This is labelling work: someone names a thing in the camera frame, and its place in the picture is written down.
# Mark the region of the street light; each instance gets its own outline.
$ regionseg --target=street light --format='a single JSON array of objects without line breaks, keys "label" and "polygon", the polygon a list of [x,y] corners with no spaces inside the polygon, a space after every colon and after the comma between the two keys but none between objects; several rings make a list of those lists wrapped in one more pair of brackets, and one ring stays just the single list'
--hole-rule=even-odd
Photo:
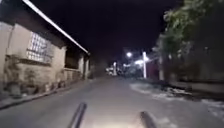
[{"label": "street light", "polygon": [[127,53],[126,53],[126,56],[127,56],[128,58],[131,58],[131,57],[132,57],[132,53],[131,53],[131,52],[127,52]]}]

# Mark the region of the curb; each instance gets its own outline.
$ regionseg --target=curb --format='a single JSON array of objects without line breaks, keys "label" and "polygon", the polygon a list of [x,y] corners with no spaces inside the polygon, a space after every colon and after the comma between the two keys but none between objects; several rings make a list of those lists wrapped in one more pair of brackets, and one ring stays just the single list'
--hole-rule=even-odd
[{"label": "curb", "polygon": [[7,108],[10,108],[10,107],[13,107],[13,106],[16,106],[16,105],[20,105],[20,104],[23,104],[23,103],[26,103],[26,102],[29,102],[29,101],[33,101],[33,100],[36,100],[36,99],[40,99],[40,98],[43,98],[43,97],[46,97],[46,96],[50,96],[50,95],[58,93],[58,92],[67,91],[68,89],[71,89],[71,88],[72,87],[61,88],[61,89],[53,90],[51,92],[47,92],[47,93],[44,93],[44,94],[37,94],[36,96],[30,97],[30,98],[24,97],[24,98],[21,98],[19,100],[15,100],[11,103],[6,103],[4,105],[0,104],[0,110],[7,109]]}]

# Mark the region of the street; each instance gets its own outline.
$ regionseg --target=street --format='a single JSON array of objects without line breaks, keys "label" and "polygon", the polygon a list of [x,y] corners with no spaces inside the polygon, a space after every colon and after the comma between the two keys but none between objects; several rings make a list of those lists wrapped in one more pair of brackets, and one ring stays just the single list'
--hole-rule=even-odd
[{"label": "street", "polygon": [[87,110],[81,128],[143,128],[147,111],[158,128],[223,128],[224,122],[201,101],[166,97],[160,90],[139,88],[133,79],[100,78],[0,111],[1,128],[67,128],[79,103]]}]

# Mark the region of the utility pole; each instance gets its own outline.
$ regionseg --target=utility pole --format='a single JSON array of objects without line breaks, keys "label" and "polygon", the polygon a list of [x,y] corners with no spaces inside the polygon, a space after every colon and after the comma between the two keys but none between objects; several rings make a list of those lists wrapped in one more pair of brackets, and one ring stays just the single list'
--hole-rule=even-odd
[{"label": "utility pole", "polygon": [[147,78],[147,72],[146,72],[146,52],[143,52],[142,53],[142,56],[143,56],[143,78],[146,79]]}]

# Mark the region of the roof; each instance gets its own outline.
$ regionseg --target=roof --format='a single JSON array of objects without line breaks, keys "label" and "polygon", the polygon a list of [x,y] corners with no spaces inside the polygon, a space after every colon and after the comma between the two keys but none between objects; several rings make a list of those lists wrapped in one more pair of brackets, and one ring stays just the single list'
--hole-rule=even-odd
[{"label": "roof", "polygon": [[54,23],[49,17],[47,17],[40,9],[38,9],[32,2],[29,0],[22,0],[27,6],[29,6],[34,12],[36,12],[40,17],[42,17],[45,21],[47,21],[50,25],[52,25],[55,29],[57,29],[61,34],[67,37],[70,41],[72,41],[75,45],[77,45],[80,49],[82,49],[85,53],[90,54],[84,47],[82,47],[78,42],[76,42],[68,33],[66,33],[62,28],[60,28],[56,23]]}]

